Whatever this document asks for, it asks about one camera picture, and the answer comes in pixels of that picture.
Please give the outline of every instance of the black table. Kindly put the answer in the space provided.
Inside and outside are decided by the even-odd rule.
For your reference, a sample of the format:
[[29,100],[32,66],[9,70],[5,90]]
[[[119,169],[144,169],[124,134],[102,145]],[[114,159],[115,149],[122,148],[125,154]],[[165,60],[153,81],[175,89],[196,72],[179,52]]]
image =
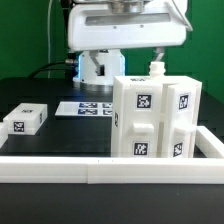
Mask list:
[[[49,109],[37,135],[9,136],[1,156],[110,156],[111,118],[57,118],[62,100],[109,102],[112,96],[78,91],[59,79],[0,81],[0,119],[22,102]],[[221,140],[223,111],[223,104],[202,93],[199,124]],[[1,224],[223,224],[223,207],[223,185],[0,184]]]

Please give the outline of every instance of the white block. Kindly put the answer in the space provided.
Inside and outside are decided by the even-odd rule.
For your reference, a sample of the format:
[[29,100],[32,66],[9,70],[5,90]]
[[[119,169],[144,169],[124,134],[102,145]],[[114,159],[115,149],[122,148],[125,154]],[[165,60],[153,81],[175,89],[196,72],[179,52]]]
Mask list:
[[8,130],[7,125],[4,123],[0,123],[0,148],[3,146],[3,144],[8,139]]
[[207,158],[224,158],[224,144],[206,127],[197,127],[196,146]]
[[144,77],[115,77],[111,155],[156,157],[162,84]]
[[46,104],[21,103],[3,121],[9,134],[35,135],[46,118]]
[[188,157],[196,98],[196,85],[171,85],[167,90],[161,157]]

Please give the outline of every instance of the white cube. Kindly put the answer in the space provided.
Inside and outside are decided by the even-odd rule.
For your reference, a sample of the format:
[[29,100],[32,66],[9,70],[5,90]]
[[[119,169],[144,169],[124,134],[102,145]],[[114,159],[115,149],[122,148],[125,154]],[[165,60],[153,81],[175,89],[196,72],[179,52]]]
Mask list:
[[3,121],[9,134],[35,135],[46,118],[46,104],[21,103]]
[[7,125],[4,123],[0,123],[0,148],[3,146],[3,144],[8,139],[8,130]]

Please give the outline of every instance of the white box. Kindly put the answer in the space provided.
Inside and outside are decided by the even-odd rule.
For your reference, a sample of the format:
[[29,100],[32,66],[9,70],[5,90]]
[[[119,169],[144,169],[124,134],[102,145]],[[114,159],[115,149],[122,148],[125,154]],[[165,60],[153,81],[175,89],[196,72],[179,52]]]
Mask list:
[[3,146],[3,144],[8,139],[8,130],[7,125],[4,123],[0,123],[0,148]]
[[112,157],[156,157],[162,84],[144,77],[115,77]]
[[9,134],[35,135],[46,118],[46,104],[21,103],[3,121]]

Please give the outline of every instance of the green background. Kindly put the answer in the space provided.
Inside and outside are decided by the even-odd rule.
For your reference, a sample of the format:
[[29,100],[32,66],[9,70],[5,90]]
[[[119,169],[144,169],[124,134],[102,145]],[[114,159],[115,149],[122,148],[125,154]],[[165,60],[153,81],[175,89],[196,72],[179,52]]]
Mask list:
[[[47,63],[48,0],[0,1],[0,79],[24,77]],[[203,82],[203,88],[224,102],[224,1],[190,0],[187,17],[194,32],[181,47],[166,49],[169,75],[188,75]],[[52,60],[66,58],[63,15],[58,0],[51,15]],[[126,74],[146,75],[151,49],[122,51]]]

